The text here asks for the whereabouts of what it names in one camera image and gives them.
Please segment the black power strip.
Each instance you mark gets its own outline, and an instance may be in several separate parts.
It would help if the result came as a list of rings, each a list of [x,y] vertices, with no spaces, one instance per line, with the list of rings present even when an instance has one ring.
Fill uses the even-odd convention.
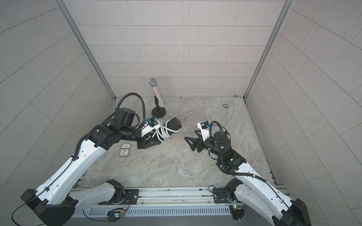
[[[161,127],[152,135],[152,138],[155,138],[159,141],[170,139],[172,134],[177,133],[182,128],[181,121],[176,117],[167,120],[165,123],[161,121],[160,124]]]

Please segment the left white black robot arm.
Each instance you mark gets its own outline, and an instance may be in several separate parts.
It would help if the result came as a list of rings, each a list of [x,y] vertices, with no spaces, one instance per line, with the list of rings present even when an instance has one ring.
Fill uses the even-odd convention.
[[[137,125],[133,125],[135,111],[120,107],[130,96],[136,96],[142,105],[142,119]],[[138,149],[161,144],[157,132],[162,126],[155,117],[146,117],[145,103],[139,94],[126,94],[110,116],[79,139],[74,154],[60,169],[37,189],[27,189],[21,199],[46,226],[63,226],[74,213],[101,202],[129,205],[123,185],[114,179],[80,192],[72,193],[71,189],[88,168],[119,141],[135,141]]]

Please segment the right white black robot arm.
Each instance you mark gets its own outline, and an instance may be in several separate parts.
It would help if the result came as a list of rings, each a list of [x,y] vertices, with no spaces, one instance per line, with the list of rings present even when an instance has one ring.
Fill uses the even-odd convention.
[[[219,170],[234,177],[225,187],[231,202],[246,204],[272,226],[311,225],[306,204],[300,199],[291,199],[262,178],[232,148],[228,132],[219,122],[200,121],[197,126],[198,137],[185,137],[185,140],[193,151],[207,150],[216,155]]]

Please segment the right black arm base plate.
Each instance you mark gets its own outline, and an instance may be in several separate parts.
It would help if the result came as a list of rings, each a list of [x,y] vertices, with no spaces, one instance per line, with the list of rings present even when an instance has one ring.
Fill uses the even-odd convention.
[[[214,203],[217,204],[239,205],[241,203],[251,203],[251,201],[247,197],[243,197],[237,189],[213,187],[209,188],[209,192],[212,193]]]

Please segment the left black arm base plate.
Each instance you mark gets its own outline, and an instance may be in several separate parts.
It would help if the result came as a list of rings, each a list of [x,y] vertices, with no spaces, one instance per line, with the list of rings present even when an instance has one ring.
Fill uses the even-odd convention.
[[[122,192],[116,191],[111,200],[99,202],[98,205],[134,205],[137,203],[138,195],[138,189],[124,189]]]

